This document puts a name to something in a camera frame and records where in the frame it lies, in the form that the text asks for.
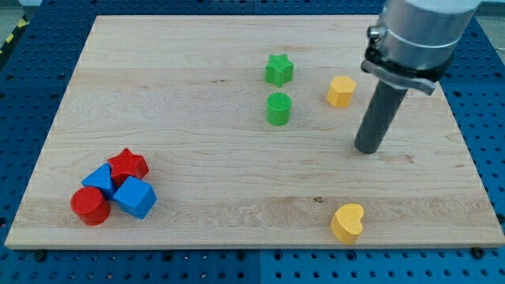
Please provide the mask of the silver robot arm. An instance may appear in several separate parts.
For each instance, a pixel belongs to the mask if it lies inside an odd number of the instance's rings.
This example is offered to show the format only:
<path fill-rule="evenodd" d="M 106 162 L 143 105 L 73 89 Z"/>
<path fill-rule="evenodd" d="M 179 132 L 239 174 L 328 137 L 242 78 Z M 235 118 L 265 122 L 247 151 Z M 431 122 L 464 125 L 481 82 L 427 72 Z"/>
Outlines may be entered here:
<path fill-rule="evenodd" d="M 368 27 L 361 68 L 378 92 L 416 89 L 431 95 L 480 0 L 387 0 Z"/>

